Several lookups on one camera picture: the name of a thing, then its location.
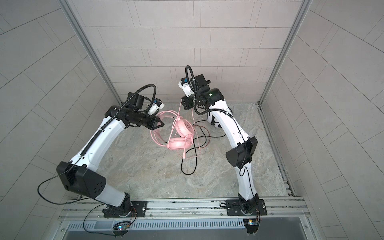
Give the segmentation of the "pink headphones with cable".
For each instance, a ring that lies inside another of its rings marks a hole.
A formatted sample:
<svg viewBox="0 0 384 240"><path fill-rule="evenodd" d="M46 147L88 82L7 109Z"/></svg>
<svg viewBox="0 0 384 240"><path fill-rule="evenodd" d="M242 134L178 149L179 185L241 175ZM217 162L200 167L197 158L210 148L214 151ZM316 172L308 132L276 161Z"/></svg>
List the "pink headphones with cable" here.
<svg viewBox="0 0 384 240"><path fill-rule="evenodd" d="M180 109L181 105L179 106L178 112L169 110L161 111L156 114L160 120L163 120L164 118L173 119L171 132L167 141L161 137L158 129L151 130L150 136L157 145L165 147L171 151L177 151L179 156L184 160L187 159L187 150L194 143L195 127L180 115Z"/></svg>

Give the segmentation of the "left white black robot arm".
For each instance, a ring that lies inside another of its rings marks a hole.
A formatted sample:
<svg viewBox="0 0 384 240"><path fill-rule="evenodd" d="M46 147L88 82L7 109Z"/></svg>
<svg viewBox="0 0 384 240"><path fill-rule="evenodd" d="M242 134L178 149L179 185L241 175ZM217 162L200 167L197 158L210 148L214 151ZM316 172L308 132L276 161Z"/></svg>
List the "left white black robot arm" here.
<svg viewBox="0 0 384 240"><path fill-rule="evenodd" d="M69 162L60 162L57 166L65 189L105 204L105 217L131 214L133 205L130 195L109 185L107 179L97 173L97 169L115 138L126 128L144 126L155 130L164 125L159 117L148 118L133 107L110 107L100 127L82 150Z"/></svg>

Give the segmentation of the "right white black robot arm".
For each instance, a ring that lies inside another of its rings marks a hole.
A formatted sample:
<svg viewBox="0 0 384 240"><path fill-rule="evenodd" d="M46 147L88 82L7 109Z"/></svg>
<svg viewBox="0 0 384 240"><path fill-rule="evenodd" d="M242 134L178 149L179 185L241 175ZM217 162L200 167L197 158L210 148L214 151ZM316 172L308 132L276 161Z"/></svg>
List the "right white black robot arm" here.
<svg viewBox="0 0 384 240"><path fill-rule="evenodd" d="M185 110L193 108L198 115L211 115L224 130L232 147L226 152L226 158L236 170L240 208L246 215L260 215L263 204L254 186L251 170L252 156L258 144L256 137L251 138L241 128L218 89L198 92L197 87L188 83L179 83L179 88L185 94L182 98Z"/></svg>

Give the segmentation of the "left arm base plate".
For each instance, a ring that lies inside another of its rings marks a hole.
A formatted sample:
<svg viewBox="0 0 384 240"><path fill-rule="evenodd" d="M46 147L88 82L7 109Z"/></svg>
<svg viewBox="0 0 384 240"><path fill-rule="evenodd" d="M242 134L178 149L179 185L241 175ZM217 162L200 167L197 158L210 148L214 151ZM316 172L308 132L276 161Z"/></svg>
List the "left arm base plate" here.
<svg viewBox="0 0 384 240"><path fill-rule="evenodd" d="M102 210L104 218L141 218L146 214L148 202L147 201L130 201L122 203L120 207L107 205Z"/></svg>

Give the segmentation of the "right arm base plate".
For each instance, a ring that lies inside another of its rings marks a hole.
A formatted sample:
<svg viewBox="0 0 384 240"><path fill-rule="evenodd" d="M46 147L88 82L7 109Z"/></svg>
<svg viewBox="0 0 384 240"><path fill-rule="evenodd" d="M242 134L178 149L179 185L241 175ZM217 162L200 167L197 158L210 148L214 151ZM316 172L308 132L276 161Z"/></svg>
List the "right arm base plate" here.
<svg viewBox="0 0 384 240"><path fill-rule="evenodd" d="M226 200L220 207L226 209L228 216L266 216L268 214L265 201L263 199L250 200Z"/></svg>

